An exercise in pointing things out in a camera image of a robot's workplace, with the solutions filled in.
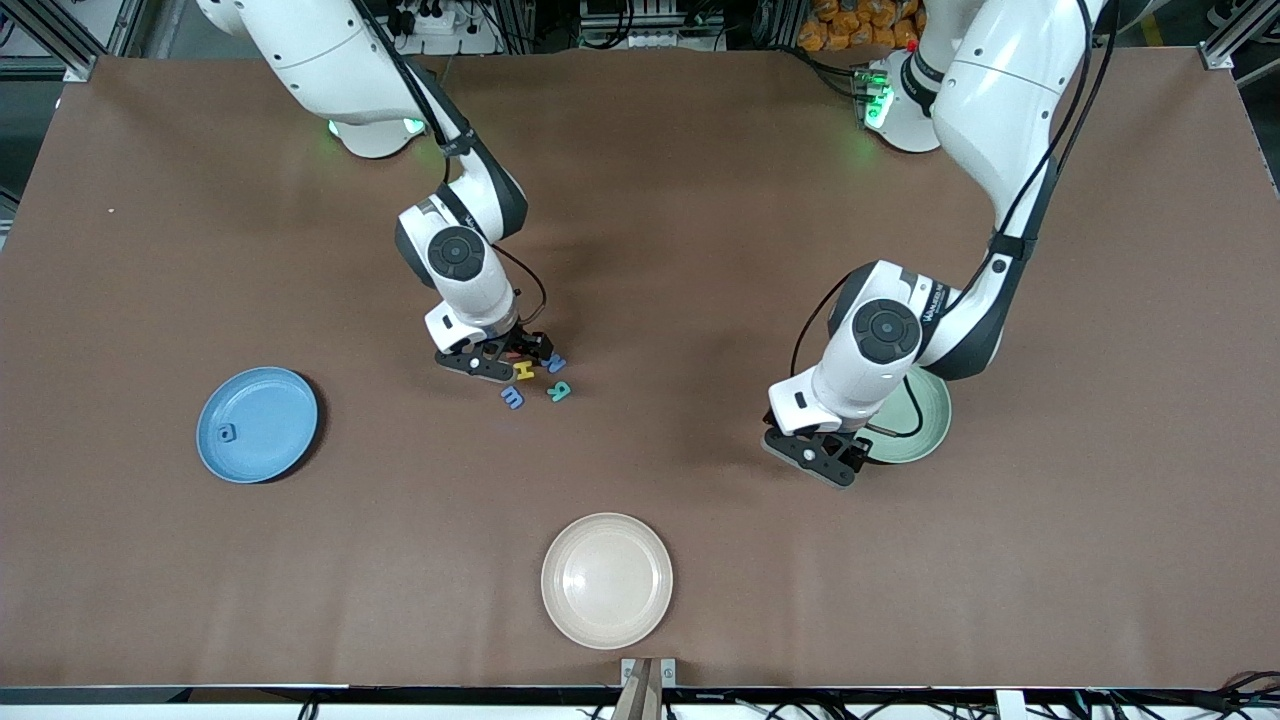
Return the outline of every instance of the metal frame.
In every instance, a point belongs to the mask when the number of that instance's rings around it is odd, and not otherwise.
[[[47,58],[0,60],[0,79],[87,81],[100,55],[138,50],[138,19],[146,5],[147,0],[123,0],[102,44],[56,0],[0,0],[0,10],[49,53]]]
[[[210,717],[238,717],[246,720],[293,720],[300,710],[312,711],[323,705],[319,714],[330,720],[381,720],[384,717],[417,717],[421,720],[453,720],[460,716],[474,720],[568,720],[570,717],[595,719],[608,717],[605,708],[617,703],[612,716],[622,720],[631,717],[632,708],[643,708],[654,717],[658,710],[655,701],[667,701],[666,716],[678,720],[805,720],[820,717],[824,710],[814,700],[815,694],[826,694],[829,702],[832,688],[721,688],[721,689],[667,689],[654,687],[652,676],[641,687],[635,682],[631,698],[618,694],[617,688],[585,687],[547,687],[534,688],[452,688],[448,698],[422,696],[426,688],[396,688],[362,691],[343,687],[298,687],[292,692],[283,688],[270,691],[262,688],[262,696],[247,700],[246,689],[227,687],[228,694],[219,697],[219,688],[202,685],[197,688],[173,687],[168,693],[147,692],[160,688],[114,687],[114,688],[0,688],[0,712],[13,720],[61,720],[63,717],[90,717],[95,720],[209,720]],[[198,700],[192,697],[200,692]],[[357,693],[360,697],[347,697]],[[892,693],[897,697],[888,697]],[[536,697],[517,697],[518,694]],[[1043,689],[1000,689],[991,691],[957,689],[927,691],[916,688],[878,688],[860,693],[864,697],[849,697],[850,691],[841,692],[840,705],[844,705],[858,717],[878,714],[884,720],[945,720],[964,717],[960,712],[950,712],[947,705],[961,702],[982,703],[986,710],[980,717],[993,720],[1029,720],[1030,715],[1052,715],[1057,717],[1110,720],[1129,717],[1137,720],[1155,717],[1167,720],[1212,720],[1222,715],[1221,707],[1229,712],[1233,705],[1222,705],[1219,710],[1204,710],[1197,705],[1220,701],[1219,693],[1193,693],[1192,691],[1164,691],[1148,693],[1144,691],[1070,688],[1059,691]],[[1190,697],[1201,696],[1201,700]],[[804,703],[805,708],[783,707],[777,703]],[[1128,708],[1128,712],[1110,706]],[[1280,720],[1280,708],[1249,707],[1254,720]]]
[[[494,19],[498,22],[498,41],[507,55],[529,55],[534,51],[532,0],[494,0]]]
[[[6,210],[12,214],[18,213],[18,201],[20,197],[9,192],[8,188],[0,187],[0,209]],[[0,218],[0,250],[4,250],[5,241],[9,240],[9,231],[13,228],[12,218]]]
[[[54,0],[0,0],[0,9],[60,61],[65,81],[87,81],[99,55],[106,55],[106,46]]]
[[[1217,28],[1208,40],[1199,44],[1201,61],[1207,70],[1235,67],[1231,54],[1260,29],[1280,17],[1280,0],[1251,0]]]
[[[631,38],[659,37],[716,37],[724,27],[723,13],[714,13],[705,18],[705,23],[699,26],[685,26],[687,6],[682,6],[678,0],[627,0],[627,10],[631,18],[627,20],[631,33],[628,41],[618,44],[618,47],[630,47]],[[618,10],[591,9],[591,3],[579,0],[579,37],[588,42],[603,42],[612,37],[618,28]],[[636,45],[644,45],[640,40]]]

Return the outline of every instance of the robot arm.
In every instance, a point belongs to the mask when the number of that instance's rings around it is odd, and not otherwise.
[[[1041,163],[1053,109],[1103,4],[1087,0],[1089,27],[1075,0],[989,0],[978,12],[932,115],[942,147],[991,197],[986,258],[961,291],[887,260],[850,273],[822,360],[769,388],[765,450],[849,487],[870,450],[855,433],[913,364],[954,380],[991,363],[1056,179]]]
[[[430,127],[445,159],[462,165],[401,213],[396,228],[401,255],[443,299],[425,318],[436,361],[507,382],[515,374],[507,352],[548,359],[550,342],[521,327],[516,292],[492,247],[524,225],[525,193],[435,77],[389,51],[371,27],[376,20],[352,0],[197,1],[220,29],[250,37],[298,104],[328,119],[353,154],[384,158]]]

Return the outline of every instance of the orange bag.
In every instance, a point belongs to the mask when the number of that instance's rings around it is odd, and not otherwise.
[[[858,26],[858,14],[850,12],[836,13],[835,18],[831,18],[831,32],[840,35],[852,35]]]
[[[865,23],[858,26],[858,29],[849,36],[849,45],[870,45],[872,42],[872,24]]]
[[[840,12],[840,0],[813,0],[813,14],[822,22],[829,22]]]
[[[869,0],[872,10],[872,24],[879,28],[893,27],[897,19],[897,3],[893,0]]]
[[[819,23],[818,20],[805,20],[800,26],[800,36],[796,40],[796,45],[804,47],[810,53],[817,53],[822,50],[822,46],[827,44],[827,26]]]
[[[872,26],[872,45],[893,46],[893,31],[887,27]]]
[[[915,35],[915,23],[911,20],[897,20],[893,23],[893,47],[906,47],[911,41],[919,42]]]

